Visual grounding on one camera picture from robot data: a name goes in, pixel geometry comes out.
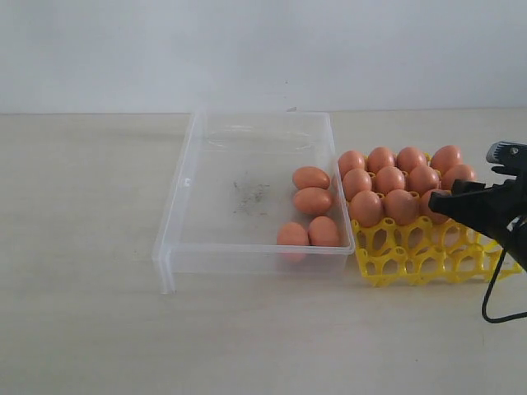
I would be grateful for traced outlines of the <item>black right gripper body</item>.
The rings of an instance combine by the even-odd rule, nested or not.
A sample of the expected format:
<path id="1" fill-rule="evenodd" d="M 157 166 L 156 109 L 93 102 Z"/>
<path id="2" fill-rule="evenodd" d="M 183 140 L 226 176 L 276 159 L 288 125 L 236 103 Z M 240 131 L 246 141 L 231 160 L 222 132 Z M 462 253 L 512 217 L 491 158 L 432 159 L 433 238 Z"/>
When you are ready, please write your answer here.
<path id="1" fill-rule="evenodd" d="M 506 191 L 497 194 L 496 241 L 510 237 L 507 252 L 526 271 L 526 172 L 503 184 Z"/>

